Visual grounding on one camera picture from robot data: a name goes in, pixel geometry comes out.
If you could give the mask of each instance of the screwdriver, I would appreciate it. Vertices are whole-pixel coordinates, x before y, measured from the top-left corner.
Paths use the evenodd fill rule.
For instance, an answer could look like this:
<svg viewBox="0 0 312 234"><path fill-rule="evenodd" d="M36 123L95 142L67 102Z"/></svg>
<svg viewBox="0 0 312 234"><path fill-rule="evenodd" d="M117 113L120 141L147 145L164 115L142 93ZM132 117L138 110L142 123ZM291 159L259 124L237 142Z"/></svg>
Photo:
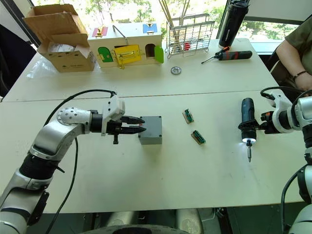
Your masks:
<svg viewBox="0 0 312 234"><path fill-rule="evenodd" d="M206 60L203 61L201 64L203 64L204 62L207 62L208 60L214 58L215 56L217 56L217 55L219 55L219 54L221 54L221 53L223 53L223 52L225 52L225 51L228 51L229 49L230 49L229 46L224 47L224 48L223 48L222 50L220 50L219 52L216 52L216 53L214 54L214 56L211 56L210 58L206 59Z"/></svg>
<svg viewBox="0 0 312 234"><path fill-rule="evenodd" d="M234 51L234 52L222 52L218 55L215 55L209 59L207 59L206 61L212 59L212 58L216 58L219 60L235 60L235 59L249 59L251 56L253 55L252 51L248 50L248 51Z"/></svg>
<svg viewBox="0 0 312 234"><path fill-rule="evenodd" d="M247 97L242 101L242 123L248 122L254 119L254 101ZM242 130L242 141L246 143L248 147L248 161L251 162L252 159L252 150L251 147L253 143L256 142L257 135L254 128L244 129Z"/></svg>

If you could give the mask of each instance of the wire dish rack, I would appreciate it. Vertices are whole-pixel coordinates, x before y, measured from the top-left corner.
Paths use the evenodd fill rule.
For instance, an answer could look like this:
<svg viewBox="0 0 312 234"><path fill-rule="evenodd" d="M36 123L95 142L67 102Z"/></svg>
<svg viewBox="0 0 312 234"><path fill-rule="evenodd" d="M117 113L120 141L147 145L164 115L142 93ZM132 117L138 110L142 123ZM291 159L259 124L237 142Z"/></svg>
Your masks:
<svg viewBox="0 0 312 234"><path fill-rule="evenodd" d="M179 54L192 56L197 50L208 50L214 23L209 21L209 14L173 18L172 23L167 22L167 58Z"/></svg>

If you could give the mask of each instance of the olive shirt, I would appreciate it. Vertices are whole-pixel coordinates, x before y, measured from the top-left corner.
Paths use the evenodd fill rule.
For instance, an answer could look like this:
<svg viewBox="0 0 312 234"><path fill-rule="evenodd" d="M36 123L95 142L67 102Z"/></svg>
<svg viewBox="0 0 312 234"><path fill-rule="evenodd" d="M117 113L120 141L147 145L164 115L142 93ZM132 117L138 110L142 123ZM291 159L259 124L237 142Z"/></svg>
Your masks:
<svg viewBox="0 0 312 234"><path fill-rule="evenodd" d="M312 75L312 17L285 37L285 40L297 49L303 67Z"/></svg>

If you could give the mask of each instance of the white table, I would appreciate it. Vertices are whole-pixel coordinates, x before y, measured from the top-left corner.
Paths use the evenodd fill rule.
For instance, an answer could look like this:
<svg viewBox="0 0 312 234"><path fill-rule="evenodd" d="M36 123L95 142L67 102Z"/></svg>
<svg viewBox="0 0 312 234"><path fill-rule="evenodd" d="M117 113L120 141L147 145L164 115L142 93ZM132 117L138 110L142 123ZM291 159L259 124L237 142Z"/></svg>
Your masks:
<svg viewBox="0 0 312 234"><path fill-rule="evenodd" d="M213 59L201 64L220 50L217 44L218 40L211 40L208 53L198 51L189 57L172 56L164 64L127 66L124 70L97 66L92 72L76 73L59 73L48 60L36 54L3 101L65 99L79 91L95 88L115 90L121 97L138 97L253 91L277 85L247 39L236 39L231 51L251 50L253 56L250 59ZM171 74L173 66L179 66L182 73ZM29 78L27 75L31 70L36 72ZM102 97L107 95L92 93L82 96Z"/></svg>
<svg viewBox="0 0 312 234"><path fill-rule="evenodd" d="M301 132L257 133L248 162L241 143L241 101L251 97L255 116L273 110L259 92L228 92L162 97L128 97L126 114L162 116L163 144L140 145L137 135L79 136L78 171L63 213L195 207L246 206L279 203L289 177L303 164ZM73 100L67 106L98 109L103 99ZM0 104L0 191L26 156L37 132L59 100ZM186 124L189 108L195 122ZM190 136L197 129L207 140L198 145ZM72 146L54 173L45 208L53 213L67 193L74 166ZM296 181L286 200L300 201Z"/></svg>

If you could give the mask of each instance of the person's arm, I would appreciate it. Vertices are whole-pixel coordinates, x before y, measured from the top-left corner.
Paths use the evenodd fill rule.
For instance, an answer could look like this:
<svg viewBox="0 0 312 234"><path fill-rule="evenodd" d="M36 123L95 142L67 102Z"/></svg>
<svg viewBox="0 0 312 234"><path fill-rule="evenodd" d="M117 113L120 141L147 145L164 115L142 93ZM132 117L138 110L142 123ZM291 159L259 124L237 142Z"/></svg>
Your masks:
<svg viewBox="0 0 312 234"><path fill-rule="evenodd" d="M277 48L276 53L292 76L296 76L299 72L305 70L303 67L299 53L288 41L284 40ZM312 89L312 76L309 73L299 75L295 80L299 89Z"/></svg>

